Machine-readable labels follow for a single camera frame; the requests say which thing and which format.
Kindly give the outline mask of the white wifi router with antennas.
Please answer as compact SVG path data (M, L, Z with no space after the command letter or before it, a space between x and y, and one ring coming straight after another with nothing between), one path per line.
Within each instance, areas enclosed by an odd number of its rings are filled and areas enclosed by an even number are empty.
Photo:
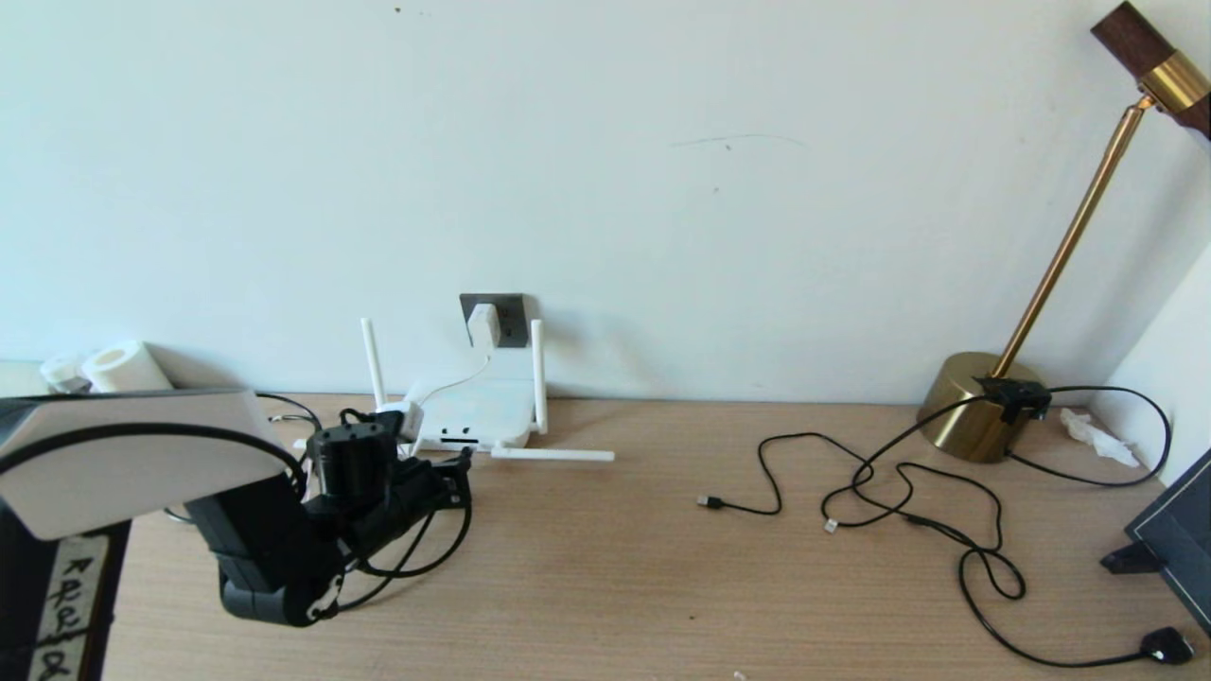
M366 357L377 406L389 404L375 344L375 327L368 317L360 319ZM464 445L494 460L559 460L573 463L612 463L613 451L549 450L529 447L533 435L549 434L549 382L545 374L545 328L543 320L529 322L532 378L484 378L484 366L466 379L438 388L419 385L402 400L420 404L424 420L415 443L396 439L398 460L421 452L458 452Z

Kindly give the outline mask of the black power plug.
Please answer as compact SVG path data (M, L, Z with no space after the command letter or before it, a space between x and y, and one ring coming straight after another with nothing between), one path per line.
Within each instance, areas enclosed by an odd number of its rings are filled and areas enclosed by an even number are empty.
M1193 660L1195 649L1176 628L1163 628L1141 639L1140 656L1167 665L1184 665Z

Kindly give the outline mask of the white toilet paper roll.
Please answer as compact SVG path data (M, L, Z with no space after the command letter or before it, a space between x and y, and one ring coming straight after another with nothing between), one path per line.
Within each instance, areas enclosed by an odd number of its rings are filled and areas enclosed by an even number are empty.
M142 340L122 340L86 357L79 370L94 393L173 391L174 385Z

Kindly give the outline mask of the small clear plastic container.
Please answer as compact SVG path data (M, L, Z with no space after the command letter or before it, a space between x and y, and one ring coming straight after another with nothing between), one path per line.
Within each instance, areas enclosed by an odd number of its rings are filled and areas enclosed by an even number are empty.
M39 366L50 393L90 393L92 382L82 370L85 360L79 354L59 354Z

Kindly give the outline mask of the brass desk lamp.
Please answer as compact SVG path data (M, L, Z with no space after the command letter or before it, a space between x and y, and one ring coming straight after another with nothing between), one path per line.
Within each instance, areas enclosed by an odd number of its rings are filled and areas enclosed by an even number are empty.
M1041 377L1020 365L1017 357L1054 290L1063 276L1110 182L1120 168L1144 115L1158 111L1195 139L1211 147L1211 75L1181 51L1144 17L1133 0L1120 0L1090 33L1133 78L1138 97L1123 111L1109 135L1094 177L1078 204L1064 236L1048 263L1037 288L1025 307L1008 344L999 354L960 351L947 357L935 376L930 391L918 410L917 427L935 448L957 460L1000 463L1025 434L1029 422L1000 420L1001 410L987 401L977 376L1038 380Z

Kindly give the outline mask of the crumpled white tissue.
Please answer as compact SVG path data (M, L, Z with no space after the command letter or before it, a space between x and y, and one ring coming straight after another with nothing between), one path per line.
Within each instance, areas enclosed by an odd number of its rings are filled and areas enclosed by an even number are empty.
M1100 457L1115 460L1129 468L1140 467L1140 460L1137 460L1132 448L1100 427L1095 427L1091 414L1060 410L1060 420L1069 437L1077 440L1078 443L1089 445Z

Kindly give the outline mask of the grey wall power socket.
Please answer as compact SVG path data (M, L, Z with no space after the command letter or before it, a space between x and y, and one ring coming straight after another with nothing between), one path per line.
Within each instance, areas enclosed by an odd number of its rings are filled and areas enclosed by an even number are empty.
M530 324L522 293L460 293L460 309L465 320L467 340L475 347L471 317L480 305L497 307L499 349L526 348L530 343Z

